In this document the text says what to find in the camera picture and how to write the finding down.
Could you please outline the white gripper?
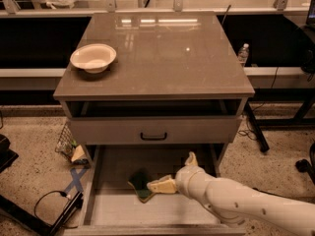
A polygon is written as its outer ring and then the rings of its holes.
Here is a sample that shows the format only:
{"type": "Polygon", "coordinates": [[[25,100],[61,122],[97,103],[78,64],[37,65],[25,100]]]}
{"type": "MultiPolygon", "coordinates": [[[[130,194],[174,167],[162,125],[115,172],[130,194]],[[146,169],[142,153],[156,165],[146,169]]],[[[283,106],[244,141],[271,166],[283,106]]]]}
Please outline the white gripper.
{"type": "Polygon", "coordinates": [[[211,176],[198,166],[196,154],[189,152],[185,165],[175,176],[166,175],[149,182],[148,189],[157,194],[175,194],[177,191],[189,199],[201,200],[206,193],[211,176]]]}

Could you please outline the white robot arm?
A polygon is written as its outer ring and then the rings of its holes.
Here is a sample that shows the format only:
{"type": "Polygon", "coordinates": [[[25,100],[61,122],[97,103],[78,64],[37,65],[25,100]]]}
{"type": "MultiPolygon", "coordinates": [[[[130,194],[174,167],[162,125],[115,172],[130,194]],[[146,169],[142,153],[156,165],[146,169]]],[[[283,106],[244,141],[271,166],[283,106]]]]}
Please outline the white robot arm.
{"type": "Polygon", "coordinates": [[[315,235],[314,204],[266,194],[231,179],[211,176],[198,165],[192,151],[174,178],[166,175],[149,182],[147,187],[153,193],[178,192],[195,200],[227,225],[252,218],[295,236],[315,235]]]}

